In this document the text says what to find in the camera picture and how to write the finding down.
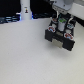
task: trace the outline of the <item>white panel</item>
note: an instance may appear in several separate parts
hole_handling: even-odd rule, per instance
[[[72,8],[69,11],[70,14],[84,20],[84,6],[73,3]]]

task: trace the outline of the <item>white table surface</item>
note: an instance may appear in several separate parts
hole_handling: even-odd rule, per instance
[[[50,19],[0,24],[0,84],[84,84],[84,28],[67,51],[44,39]]]

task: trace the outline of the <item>robotic arm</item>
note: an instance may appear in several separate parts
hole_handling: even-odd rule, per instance
[[[74,16],[84,19],[84,7],[74,3],[74,0],[46,1],[59,13],[52,16],[51,23],[45,30],[45,39],[59,48],[71,51],[75,43],[73,37],[76,18]]]

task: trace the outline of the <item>black component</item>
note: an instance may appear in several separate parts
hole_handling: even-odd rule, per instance
[[[48,29],[45,30],[45,39],[52,42],[52,38],[53,38],[53,32],[48,31]]]
[[[75,43],[75,41],[65,38],[64,42],[63,42],[63,48],[71,51],[74,46],[74,43]]]

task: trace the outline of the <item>screw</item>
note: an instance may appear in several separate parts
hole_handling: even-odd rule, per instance
[[[57,1],[55,1],[55,3],[57,3]]]

